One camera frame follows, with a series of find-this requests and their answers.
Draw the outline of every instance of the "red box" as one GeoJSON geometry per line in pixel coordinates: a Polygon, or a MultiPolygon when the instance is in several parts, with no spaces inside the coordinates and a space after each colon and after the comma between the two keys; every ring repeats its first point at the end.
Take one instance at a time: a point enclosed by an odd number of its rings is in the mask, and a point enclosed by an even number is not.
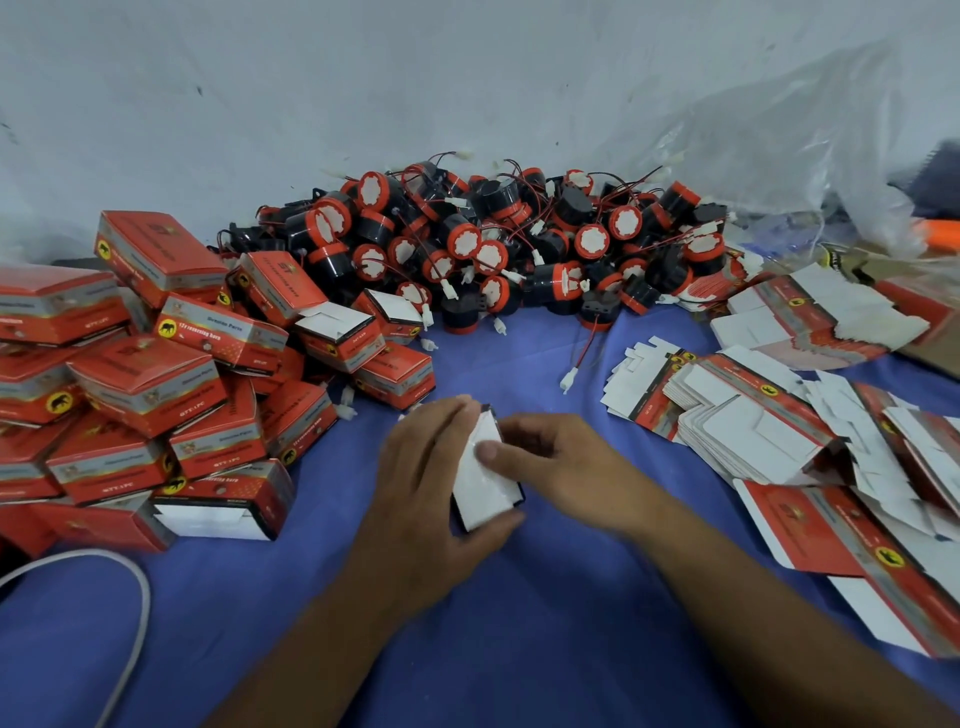
{"type": "Polygon", "coordinates": [[[75,418],[39,428],[0,425],[0,503],[63,495],[44,461],[75,418]]]}
{"type": "Polygon", "coordinates": [[[237,284],[279,327],[293,324],[306,308],[326,303],[324,292],[286,251],[257,251],[240,256],[237,284]]]}
{"type": "Polygon", "coordinates": [[[227,276],[217,255],[162,212],[104,211],[94,250],[150,308],[170,293],[215,303],[227,276]]]}
{"type": "Polygon", "coordinates": [[[407,409],[437,388],[433,359],[391,344],[353,375],[357,389],[396,409],[407,409]]]}
{"type": "Polygon", "coordinates": [[[0,339],[61,345],[128,319],[107,271],[27,264],[0,268],[0,339]]]}
{"type": "Polygon", "coordinates": [[[47,425],[84,401],[66,360],[76,350],[0,344],[0,420],[47,425]]]}
{"type": "Polygon", "coordinates": [[[284,465],[296,461],[336,422],[325,386],[288,381],[263,401],[267,451],[284,465]]]}
{"type": "Polygon", "coordinates": [[[385,346],[383,332],[369,313],[321,303],[295,324],[308,354],[328,367],[353,374],[385,346]]]}
{"type": "Polygon", "coordinates": [[[79,546],[160,552],[177,535],[156,519],[150,493],[78,508],[69,497],[35,503],[34,514],[65,541],[79,546]]]}
{"type": "Polygon", "coordinates": [[[402,296],[366,290],[353,302],[357,310],[371,314],[383,331],[383,338],[406,346],[417,338],[423,319],[417,308],[402,296]]]}
{"type": "Polygon", "coordinates": [[[154,336],[107,341],[67,365],[94,407],[146,437],[185,425],[227,398],[209,354],[154,336]]]}
{"type": "Polygon", "coordinates": [[[224,375],[227,403],[170,438],[184,475],[203,477],[267,456],[253,391],[261,378],[224,375]]]}
{"type": "Polygon", "coordinates": [[[210,354],[238,372],[271,375],[280,366],[287,332],[212,303],[171,294],[154,333],[210,354]]]}
{"type": "Polygon", "coordinates": [[[291,347],[284,347],[280,355],[280,366],[271,376],[252,376],[253,390],[258,395],[271,395],[283,382],[290,379],[303,379],[303,354],[291,347]]]}
{"type": "Polygon", "coordinates": [[[78,505],[155,488],[173,469],[162,443],[96,410],[81,415],[47,456],[47,470],[78,505]]]}
{"type": "Polygon", "coordinates": [[[297,488],[278,460],[260,460],[201,480],[162,488],[157,518],[178,536],[274,540],[297,488]]]}

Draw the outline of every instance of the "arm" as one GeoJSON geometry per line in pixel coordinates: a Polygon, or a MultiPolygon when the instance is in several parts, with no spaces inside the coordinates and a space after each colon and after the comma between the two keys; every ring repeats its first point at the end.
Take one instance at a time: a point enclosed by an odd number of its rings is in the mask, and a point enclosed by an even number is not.
{"type": "Polygon", "coordinates": [[[335,726],[396,630],[503,546],[518,511],[465,539],[450,533],[453,480],[479,415],[469,398],[440,400],[394,428],[343,570],[204,728],[335,726]]]}
{"type": "Polygon", "coordinates": [[[957,726],[946,706],[800,598],[572,415],[501,421],[487,467],[642,548],[767,725],[957,726]]]}

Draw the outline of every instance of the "white wall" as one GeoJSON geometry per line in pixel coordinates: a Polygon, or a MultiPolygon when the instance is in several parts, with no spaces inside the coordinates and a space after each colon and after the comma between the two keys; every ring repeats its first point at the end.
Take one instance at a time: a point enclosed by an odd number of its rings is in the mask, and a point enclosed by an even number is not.
{"type": "Polygon", "coordinates": [[[0,260],[85,253],[102,208],[168,211],[210,241],[337,184],[322,169],[444,149],[480,171],[587,165],[624,118],[641,146],[686,102],[886,36],[901,167],[960,134],[956,0],[8,0],[0,260]]]}

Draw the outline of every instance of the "plastic bag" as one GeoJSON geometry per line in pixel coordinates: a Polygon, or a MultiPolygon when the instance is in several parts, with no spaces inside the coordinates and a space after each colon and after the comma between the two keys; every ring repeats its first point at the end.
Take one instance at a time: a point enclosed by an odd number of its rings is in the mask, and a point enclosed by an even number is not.
{"type": "Polygon", "coordinates": [[[889,41],[842,50],[785,76],[701,99],[636,153],[621,135],[598,150],[642,175],[676,179],[736,209],[819,211],[835,192],[864,239],[890,255],[924,251],[910,200],[886,183],[902,126],[900,57],[889,41]]]}

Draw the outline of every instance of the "white cable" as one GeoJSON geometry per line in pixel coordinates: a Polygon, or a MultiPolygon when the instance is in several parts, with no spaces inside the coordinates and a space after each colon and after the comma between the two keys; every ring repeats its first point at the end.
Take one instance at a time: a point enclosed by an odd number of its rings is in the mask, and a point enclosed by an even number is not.
{"type": "Polygon", "coordinates": [[[110,559],[118,564],[122,564],[132,572],[133,576],[136,577],[137,583],[140,585],[140,623],[136,627],[136,637],[133,639],[133,649],[130,653],[130,659],[127,661],[127,665],[123,668],[123,672],[120,673],[120,679],[117,681],[116,687],[113,689],[113,692],[110,694],[110,697],[107,700],[107,705],[104,706],[104,710],[102,713],[100,713],[100,717],[94,726],[94,728],[104,728],[107,725],[107,722],[110,720],[110,716],[113,714],[113,709],[116,708],[116,704],[120,700],[120,696],[123,694],[124,688],[127,687],[127,681],[130,680],[130,676],[133,673],[133,668],[136,667],[136,661],[140,658],[140,650],[143,649],[143,641],[147,637],[147,623],[150,621],[150,582],[147,581],[147,575],[143,572],[143,569],[141,569],[126,556],[121,556],[119,553],[113,553],[113,551],[107,551],[102,548],[79,548],[76,551],[65,551],[64,553],[57,553],[53,556],[47,556],[46,558],[33,561],[26,566],[22,566],[19,569],[11,571],[6,576],[0,578],[0,589],[3,589],[3,587],[12,582],[15,578],[22,576],[28,571],[33,571],[39,567],[44,567],[47,564],[63,561],[64,559],[72,559],[75,556],[103,556],[105,559],[110,559]]]}

